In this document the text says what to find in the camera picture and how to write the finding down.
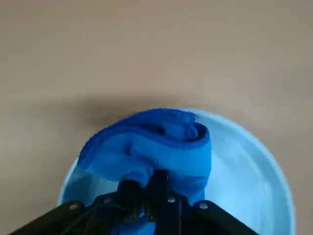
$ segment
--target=folded cloth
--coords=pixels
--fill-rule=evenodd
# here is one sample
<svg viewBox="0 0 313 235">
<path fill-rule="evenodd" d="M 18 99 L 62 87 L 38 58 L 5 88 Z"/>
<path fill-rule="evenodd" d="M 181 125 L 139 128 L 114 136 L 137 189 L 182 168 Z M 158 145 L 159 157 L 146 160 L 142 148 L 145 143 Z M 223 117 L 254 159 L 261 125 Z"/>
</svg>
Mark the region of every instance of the folded cloth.
<svg viewBox="0 0 313 235">
<path fill-rule="evenodd" d="M 209 131 L 191 112 L 147 110 L 91 137 L 78 166 L 112 181 L 135 180 L 143 187 L 155 169 L 166 169 L 171 190 L 193 204 L 204 199 L 211 171 Z M 122 228 L 120 234 L 153 234 L 154 226 L 141 219 L 137 225 Z"/>
</svg>

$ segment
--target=plastic bowl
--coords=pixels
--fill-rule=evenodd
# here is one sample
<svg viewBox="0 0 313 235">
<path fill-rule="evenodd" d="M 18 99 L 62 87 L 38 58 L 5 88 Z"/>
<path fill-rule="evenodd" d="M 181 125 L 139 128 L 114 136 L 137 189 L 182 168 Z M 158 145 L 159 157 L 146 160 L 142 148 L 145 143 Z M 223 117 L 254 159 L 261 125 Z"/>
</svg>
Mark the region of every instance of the plastic bowl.
<svg viewBox="0 0 313 235">
<path fill-rule="evenodd" d="M 205 188 L 211 200 L 260 235 L 295 235 L 291 191 L 272 154 L 243 127 L 224 117 L 196 109 L 197 122 L 212 139 L 212 172 Z M 65 178 L 58 204 L 80 200 L 86 205 L 100 194 L 115 191 L 117 182 L 76 167 Z"/>
</svg>

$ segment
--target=metal screw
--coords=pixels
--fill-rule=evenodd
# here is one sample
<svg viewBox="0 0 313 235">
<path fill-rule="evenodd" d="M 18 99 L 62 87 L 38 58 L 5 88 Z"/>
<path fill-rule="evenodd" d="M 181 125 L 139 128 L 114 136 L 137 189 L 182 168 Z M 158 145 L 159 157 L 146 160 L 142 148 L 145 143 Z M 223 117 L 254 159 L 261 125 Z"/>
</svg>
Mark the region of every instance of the metal screw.
<svg viewBox="0 0 313 235">
<path fill-rule="evenodd" d="M 72 204 L 72 205 L 69 206 L 70 210 L 74 210 L 74 209 L 77 209 L 77 208 L 78 208 L 77 204 Z"/>
<path fill-rule="evenodd" d="M 208 205 L 207 205 L 205 202 L 201 202 L 201 203 L 199 204 L 199 207 L 200 207 L 202 210 L 206 210 L 206 209 L 209 208 Z"/>
<path fill-rule="evenodd" d="M 175 202 L 175 197 L 169 197 L 169 198 L 167 199 L 167 201 L 168 201 L 169 203 L 173 203 L 173 202 Z"/>
</svg>

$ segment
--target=blue fabric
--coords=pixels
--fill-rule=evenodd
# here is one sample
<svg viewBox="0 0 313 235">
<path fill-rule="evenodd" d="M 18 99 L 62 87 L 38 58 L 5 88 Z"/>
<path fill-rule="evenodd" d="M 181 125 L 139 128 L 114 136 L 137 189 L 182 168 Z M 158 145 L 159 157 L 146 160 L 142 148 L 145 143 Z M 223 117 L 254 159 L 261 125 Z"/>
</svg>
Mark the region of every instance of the blue fabric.
<svg viewBox="0 0 313 235">
<path fill-rule="evenodd" d="M 167 169 L 171 189 L 193 204 L 204 199 L 211 171 L 209 131 L 195 120 L 195 114 L 175 109 L 132 115 L 91 137 L 78 166 L 112 181 L 136 180 L 143 187 L 153 170 Z M 149 235 L 154 228 L 142 218 L 120 234 Z"/>
</svg>

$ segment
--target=table surface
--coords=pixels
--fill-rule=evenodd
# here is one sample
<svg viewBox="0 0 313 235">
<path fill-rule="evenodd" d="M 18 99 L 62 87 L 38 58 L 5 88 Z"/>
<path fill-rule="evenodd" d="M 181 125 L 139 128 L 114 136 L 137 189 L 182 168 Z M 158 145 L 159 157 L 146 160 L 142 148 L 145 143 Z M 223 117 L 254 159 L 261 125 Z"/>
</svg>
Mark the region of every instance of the table surface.
<svg viewBox="0 0 313 235">
<path fill-rule="evenodd" d="M 313 1 L 0 3 L 0 232 L 52 208 L 92 133 L 154 107 L 226 116 L 274 154 L 313 230 Z"/>
</svg>

